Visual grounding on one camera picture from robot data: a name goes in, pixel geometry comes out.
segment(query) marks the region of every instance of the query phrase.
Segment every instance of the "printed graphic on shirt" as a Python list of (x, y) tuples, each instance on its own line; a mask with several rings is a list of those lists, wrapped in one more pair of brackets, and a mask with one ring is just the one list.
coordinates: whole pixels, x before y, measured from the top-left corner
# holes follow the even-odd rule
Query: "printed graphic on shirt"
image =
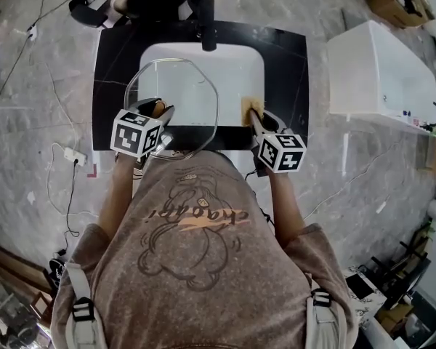
[(217, 285), (230, 252), (239, 252), (241, 240), (230, 226), (249, 223), (249, 213), (233, 209), (218, 192), (219, 177), (234, 177), (213, 167), (178, 169), (169, 198), (154, 209), (144, 223), (155, 224), (142, 236), (145, 248), (139, 256), (139, 271), (146, 276), (167, 273), (196, 292)]

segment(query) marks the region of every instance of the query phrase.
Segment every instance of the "person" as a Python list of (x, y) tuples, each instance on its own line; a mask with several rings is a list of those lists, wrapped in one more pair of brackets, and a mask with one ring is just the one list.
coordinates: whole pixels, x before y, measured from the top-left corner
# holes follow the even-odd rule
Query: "person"
[[(135, 160), (120, 154), (97, 224), (71, 261), (89, 279), (109, 348), (304, 348), (310, 281), (345, 312), (346, 282), (319, 225), (305, 227), (287, 174), (270, 176), (274, 230), (223, 155), (151, 159), (132, 198)], [(52, 339), (66, 348), (75, 302), (68, 273)]]

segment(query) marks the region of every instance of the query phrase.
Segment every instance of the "strap buckle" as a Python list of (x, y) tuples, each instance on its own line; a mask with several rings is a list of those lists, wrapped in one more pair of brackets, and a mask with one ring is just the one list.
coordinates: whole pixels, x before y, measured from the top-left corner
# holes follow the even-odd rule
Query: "strap buckle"
[(72, 314), (75, 322), (93, 321), (94, 303), (88, 297), (82, 297), (74, 303)]
[(329, 308), (333, 297), (324, 289), (317, 288), (312, 291), (313, 306), (324, 306)]

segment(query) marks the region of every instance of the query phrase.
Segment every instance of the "faucet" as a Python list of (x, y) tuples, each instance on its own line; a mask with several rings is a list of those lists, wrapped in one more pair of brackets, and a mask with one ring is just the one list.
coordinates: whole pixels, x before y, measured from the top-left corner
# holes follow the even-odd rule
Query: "faucet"
[(215, 0), (201, 0), (198, 5), (197, 36), (202, 41), (205, 52), (213, 52), (217, 48), (215, 32)]

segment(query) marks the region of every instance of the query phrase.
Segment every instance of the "floor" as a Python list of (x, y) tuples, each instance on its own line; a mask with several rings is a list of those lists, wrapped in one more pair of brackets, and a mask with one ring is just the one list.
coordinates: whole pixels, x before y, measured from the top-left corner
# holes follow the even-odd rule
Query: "floor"
[[(28, 26), (39, 16), (40, 1), (0, 0), (0, 84), (23, 47)], [(61, 1), (45, 0), (42, 11)], [(307, 222), (324, 227), (345, 267), (367, 262), (373, 255), (387, 257), (399, 241), (408, 241), (435, 195), (436, 179), (416, 168), (424, 157), (423, 139), (328, 113), (326, 42), (344, 31), (341, 8), (359, 21), (373, 17), (364, 0), (216, 0), (218, 20), (268, 25), (307, 36), (309, 148), (302, 170), (291, 179), (302, 214), (311, 214)], [(93, 154), (91, 148), (99, 32), (73, 21), (66, 6), (42, 19), (37, 28), (36, 40), (26, 44), (0, 100), (0, 244), (47, 266), (53, 252), (65, 246), (65, 217), (59, 212), (67, 208), (72, 175), (72, 164), (55, 145), (49, 194), (57, 212), (46, 189), (52, 143), (72, 146), (74, 138), (55, 93), (75, 124), (78, 150), (89, 157), (89, 164), (77, 170), (74, 214), (69, 217), (72, 228), (82, 230), (97, 220), (113, 154)], [(394, 34), (426, 63), (435, 59), (422, 29), (394, 30)], [(349, 148), (343, 168), (345, 134)], [(239, 153), (236, 158), (242, 173), (253, 169), (249, 155)], [(90, 178), (94, 160), (100, 160), (102, 171)], [(249, 182), (262, 208), (272, 213), (268, 180), (252, 176)], [(76, 242), (70, 239), (70, 249)]]

